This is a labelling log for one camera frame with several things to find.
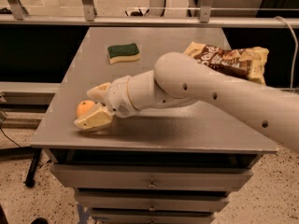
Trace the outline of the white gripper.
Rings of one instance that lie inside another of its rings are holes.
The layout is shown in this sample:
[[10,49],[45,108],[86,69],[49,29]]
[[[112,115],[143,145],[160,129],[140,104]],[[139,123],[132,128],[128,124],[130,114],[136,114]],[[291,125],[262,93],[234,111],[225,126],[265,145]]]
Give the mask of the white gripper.
[[74,124],[82,130],[90,130],[107,126],[114,115],[122,119],[137,115],[138,110],[133,107],[128,94],[129,78],[130,76],[121,77],[112,83],[106,82],[89,89],[87,96],[99,103],[83,116],[77,117]]

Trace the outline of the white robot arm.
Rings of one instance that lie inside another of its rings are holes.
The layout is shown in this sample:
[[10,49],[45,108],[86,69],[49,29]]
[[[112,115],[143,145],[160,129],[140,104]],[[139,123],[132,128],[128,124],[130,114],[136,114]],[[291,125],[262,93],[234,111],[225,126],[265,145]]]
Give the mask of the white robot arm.
[[115,117],[126,119],[148,108],[203,101],[281,145],[299,148],[298,94],[226,76],[182,53],[166,53],[152,70],[101,84],[87,95],[93,106],[74,121],[82,130],[104,127]]

